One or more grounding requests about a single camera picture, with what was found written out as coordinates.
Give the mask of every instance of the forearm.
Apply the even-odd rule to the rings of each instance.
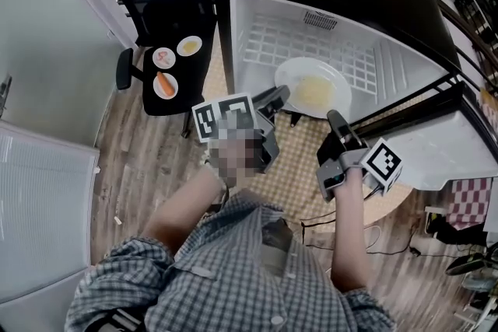
[[[222,189],[214,173],[203,166],[153,213],[142,236],[158,239],[175,254]]]
[[[332,282],[341,292],[364,288],[368,282],[370,266],[363,235],[363,192],[361,184],[358,184],[357,187],[352,187],[351,190],[338,189],[335,192],[335,206],[335,248],[331,269]]]

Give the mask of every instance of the shirt sleeve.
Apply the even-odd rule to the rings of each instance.
[[[396,323],[366,289],[355,289],[344,296],[355,317],[358,330],[372,332],[395,330]]]
[[[65,330],[84,331],[112,309],[151,306],[164,290],[164,271],[173,262],[156,239],[130,238],[115,246],[79,283]]]

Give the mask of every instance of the carrot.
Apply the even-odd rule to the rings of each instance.
[[[172,96],[174,94],[174,87],[168,82],[166,76],[164,76],[161,72],[157,72],[157,79],[159,80],[159,84],[163,88],[166,95]]]

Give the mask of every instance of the mini fridge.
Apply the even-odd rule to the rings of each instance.
[[[402,182],[439,190],[498,175],[496,133],[460,82],[436,0],[216,0],[216,11],[229,93],[259,94],[284,61],[316,58],[350,85],[347,119],[359,135],[382,136],[402,155]]]

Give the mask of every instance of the black office chair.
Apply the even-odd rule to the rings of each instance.
[[[212,0],[118,0],[133,19],[139,37],[137,45],[152,47],[144,53],[143,71],[132,64],[133,50],[121,53],[117,63],[116,84],[119,90],[127,89],[132,76],[143,81],[144,110],[149,115],[163,116],[185,112],[182,136],[190,129],[194,105],[202,102],[202,87],[211,59],[212,38],[216,26]],[[177,53],[182,39],[197,36],[202,40],[201,49],[189,57]],[[175,52],[176,62],[166,71],[158,68],[153,53],[158,47]],[[171,100],[159,97],[153,88],[157,72],[171,74],[178,85],[177,95]]]

